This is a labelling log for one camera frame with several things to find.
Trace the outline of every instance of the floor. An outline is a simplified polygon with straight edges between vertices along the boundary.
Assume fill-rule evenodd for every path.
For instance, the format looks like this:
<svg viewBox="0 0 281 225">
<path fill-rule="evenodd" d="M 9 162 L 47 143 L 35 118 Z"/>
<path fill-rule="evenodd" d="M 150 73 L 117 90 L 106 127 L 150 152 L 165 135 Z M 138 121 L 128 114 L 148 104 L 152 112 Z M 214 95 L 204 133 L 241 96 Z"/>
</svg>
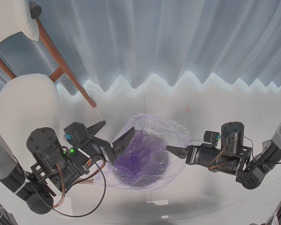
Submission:
<svg viewBox="0 0 281 225">
<path fill-rule="evenodd" d="M 105 127 L 97 137 L 112 142 L 129 118 L 140 113 L 166 115 L 184 125 L 192 140 L 202 140 L 205 130 L 220 131 L 226 122 L 240 121 L 245 136 L 254 141 L 254 154 L 270 139 L 281 121 L 281 88 L 259 81 L 248 87 L 238 80 L 229 85 L 212 75 L 203 85 L 186 73 L 174 88 L 153 75 L 138 89 L 119 77 L 107 93 L 86 84 L 96 101 L 94 109 L 77 94 L 71 97 L 58 87 L 60 96 L 60 142 L 63 128 L 74 121 L 91 126 L 101 120 Z M 80 215 L 92 210 L 103 187 L 73 187 L 62 211 Z M 152 192 L 108 188 L 96 212 L 83 218 L 67 218 L 50 212 L 37 215 L 0 185 L 0 201 L 20 224 L 239 224 L 264 223 L 281 200 L 281 165 L 277 165 L 254 190 L 246 190 L 235 177 L 211 173 L 201 166 L 187 166 L 165 188 Z"/>
</svg>

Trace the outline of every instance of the purple plastic bag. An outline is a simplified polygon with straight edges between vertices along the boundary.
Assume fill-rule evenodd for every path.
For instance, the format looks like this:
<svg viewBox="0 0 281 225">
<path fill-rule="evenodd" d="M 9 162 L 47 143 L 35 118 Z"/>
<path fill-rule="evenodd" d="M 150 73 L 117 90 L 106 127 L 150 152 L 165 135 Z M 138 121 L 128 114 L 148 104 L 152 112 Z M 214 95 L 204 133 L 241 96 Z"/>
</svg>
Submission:
<svg viewBox="0 0 281 225">
<path fill-rule="evenodd" d="M 128 190 L 155 190 L 169 184 L 185 167 L 185 161 L 169 153 L 166 145 L 187 147 L 188 130 L 171 118 L 155 114 L 133 116 L 115 140 L 135 127 L 125 153 L 103 169 L 107 186 Z M 103 185 L 101 175 L 95 183 Z"/>
</svg>

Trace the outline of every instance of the transparent purple trash bag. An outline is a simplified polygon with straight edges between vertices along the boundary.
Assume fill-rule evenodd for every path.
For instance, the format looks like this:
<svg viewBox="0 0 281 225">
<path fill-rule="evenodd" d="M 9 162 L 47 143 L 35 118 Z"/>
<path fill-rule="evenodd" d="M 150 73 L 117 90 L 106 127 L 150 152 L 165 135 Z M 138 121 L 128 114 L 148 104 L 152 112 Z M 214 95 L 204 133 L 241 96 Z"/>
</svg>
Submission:
<svg viewBox="0 0 281 225">
<path fill-rule="evenodd" d="M 146 191 L 165 187 L 185 167 L 185 160 L 165 147 L 187 147 L 190 144 L 188 130 L 171 118 L 146 113 L 130 118 L 115 140 L 131 127 L 135 127 L 135 135 L 125 153 L 103 169 L 107 186 Z M 104 185 L 100 174 L 94 182 Z"/>
</svg>

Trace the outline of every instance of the chair backrest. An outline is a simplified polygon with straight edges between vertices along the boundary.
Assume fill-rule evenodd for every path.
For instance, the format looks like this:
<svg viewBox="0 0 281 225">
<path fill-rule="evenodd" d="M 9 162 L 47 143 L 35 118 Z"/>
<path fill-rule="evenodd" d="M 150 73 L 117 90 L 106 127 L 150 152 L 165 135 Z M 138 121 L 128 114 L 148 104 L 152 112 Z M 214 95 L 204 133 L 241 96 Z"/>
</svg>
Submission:
<svg viewBox="0 0 281 225">
<path fill-rule="evenodd" d="M 37 128 L 50 127 L 59 135 L 59 96 L 44 74 L 10 80 L 0 92 L 0 135 L 27 171 L 36 163 L 26 141 Z"/>
<path fill-rule="evenodd" d="M 0 42 L 17 32 L 39 40 L 39 27 L 31 18 L 28 0 L 0 0 Z"/>
</svg>

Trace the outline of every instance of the blue-gray curtain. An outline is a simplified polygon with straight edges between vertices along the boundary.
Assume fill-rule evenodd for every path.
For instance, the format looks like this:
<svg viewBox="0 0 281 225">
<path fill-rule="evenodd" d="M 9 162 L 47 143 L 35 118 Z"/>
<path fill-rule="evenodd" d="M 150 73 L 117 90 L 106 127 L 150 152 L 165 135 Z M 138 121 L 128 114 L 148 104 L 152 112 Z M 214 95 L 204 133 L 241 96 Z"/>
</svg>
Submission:
<svg viewBox="0 0 281 225">
<path fill-rule="evenodd" d="M 29 0 L 80 82 L 107 91 L 119 75 L 133 88 L 152 73 L 174 86 L 186 72 L 229 84 L 281 86 L 281 0 Z M 50 75 L 57 64 L 22 33 L 0 43 L 16 75 Z M 0 70 L 0 90 L 9 78 Z M 65 75 L 59 81 L 77 92 Z"/>
</svg>

